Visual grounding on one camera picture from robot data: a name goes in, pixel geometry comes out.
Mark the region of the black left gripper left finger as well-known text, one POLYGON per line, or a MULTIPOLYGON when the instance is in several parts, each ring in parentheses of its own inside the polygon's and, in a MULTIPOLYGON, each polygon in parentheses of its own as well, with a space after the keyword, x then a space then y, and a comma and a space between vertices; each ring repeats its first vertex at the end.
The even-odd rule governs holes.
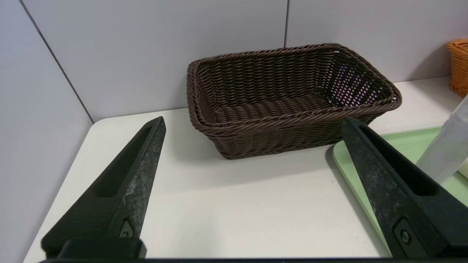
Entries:
POLYGON ((165 140, 162 117, 145 125, 41 240, 47 258, 144 258, 140 240, 165 140))

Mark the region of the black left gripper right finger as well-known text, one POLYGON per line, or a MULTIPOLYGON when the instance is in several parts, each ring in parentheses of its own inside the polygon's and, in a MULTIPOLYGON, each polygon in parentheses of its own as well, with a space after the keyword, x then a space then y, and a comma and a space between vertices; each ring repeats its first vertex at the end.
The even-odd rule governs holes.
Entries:
POLYGON ((364 123, 341 136, 395 258, 467 258, 468 210, 364 123))

